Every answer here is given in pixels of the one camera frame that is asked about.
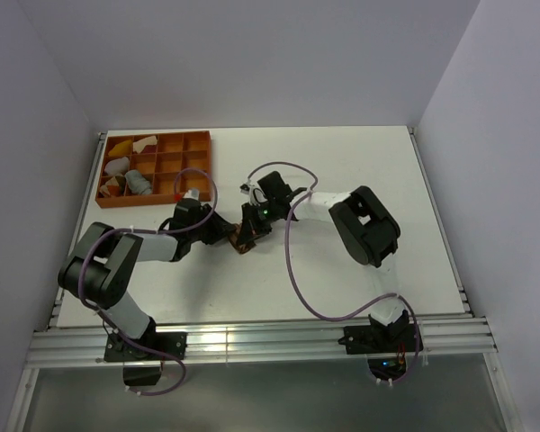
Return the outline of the grey sock with black stripes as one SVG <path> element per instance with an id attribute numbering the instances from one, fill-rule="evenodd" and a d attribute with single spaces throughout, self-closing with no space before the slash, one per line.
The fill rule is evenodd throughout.
<path id="1" fill-rule="evenodd" d="M 152 183 L 138 170 L 132 169 L 125 173 L 126 183 L 133 194 L 152 194 Z"/>

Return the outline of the brown striped sock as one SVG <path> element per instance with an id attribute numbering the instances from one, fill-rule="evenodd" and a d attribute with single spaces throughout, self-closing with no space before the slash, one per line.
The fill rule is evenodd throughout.
<path id="1" fill-rule="evenodd" d="M 229 234 L 229 243 L 241 255 L 246 254 L 256 246 L 257 232 L 249 221 L 235 225 L 233 233 Z"/>

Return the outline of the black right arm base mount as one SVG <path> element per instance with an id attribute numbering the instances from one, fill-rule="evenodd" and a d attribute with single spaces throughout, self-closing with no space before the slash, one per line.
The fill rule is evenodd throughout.
<path id="1" fill-rule="evenodd" d="M 410 322 L 406 310 L 387 326 L 372 317 L 368 325 L 345 326 L 337 342 L 350 356 L 385 354 L 367 363 L 374 378 L 387 383 L 402 378 L 409 370 L 407 354 L 412 353 L 417 358 L 424 347 L 419 326 Z"/>

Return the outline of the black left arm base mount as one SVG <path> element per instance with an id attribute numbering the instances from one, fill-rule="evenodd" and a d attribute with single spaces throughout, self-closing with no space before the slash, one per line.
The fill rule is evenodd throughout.
<path id="1" fill-rule="evenodd" d="M 121 363 L 122 381 L 129 390 L 150 392 L 149 387 L 158 384 L 165 369 L 166 361 L 174 361 L 182 367 L 182 377 L 186 370 L 185 358 L 188 334 L 183 331 L 161 332 L 151 322 L 142 336 L 127 342 L 118 330 L 107 332 L 103 360 L 106 363 Z"/>

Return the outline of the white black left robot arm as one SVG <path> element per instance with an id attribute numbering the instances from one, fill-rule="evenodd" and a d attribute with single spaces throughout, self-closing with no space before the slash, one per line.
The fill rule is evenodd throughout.
<path id="1" fill-rule="evenodd" d="M 58 272 L 58 286 L 125 336 L 125 349 L 137 359 L 154 355 L 156 322 L 128 294 L 138 262 L 180 261 L 192 244 L 214 245 L 234 233 L 208 203 L 184 197 L 157 229 L 116 229 L 95 222 L 86 230 Z"/>

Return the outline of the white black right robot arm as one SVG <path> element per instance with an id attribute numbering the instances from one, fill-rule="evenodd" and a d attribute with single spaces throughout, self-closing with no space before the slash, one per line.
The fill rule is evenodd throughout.
<path id="1" fill-rule="evenodd" d="M 241 207 L 242 221 L 230 238 L 241 254 L 255 246 L 258 239 L 272 231 L 272 224 L 286 221 L 284 247 L 289 247 L 290 228 L 295 221 L 331 223 L 346 252 L 361 266 L 370 267 L 374 299 L 366 306 L 339 320 L 349 320 L 369 310 L 373 344 L 383 351 L 392 350 L 403 337 L 400 325 L 409 317 L 399 299 L 392 255 L 398 250 L 401 229 L 375 193 L 367 186 L 351 192 L 316 192 L 313 186 L 293 190 L 273 171 L 253 184 L 247 180 L 240 191 L 248 196 Z"/>

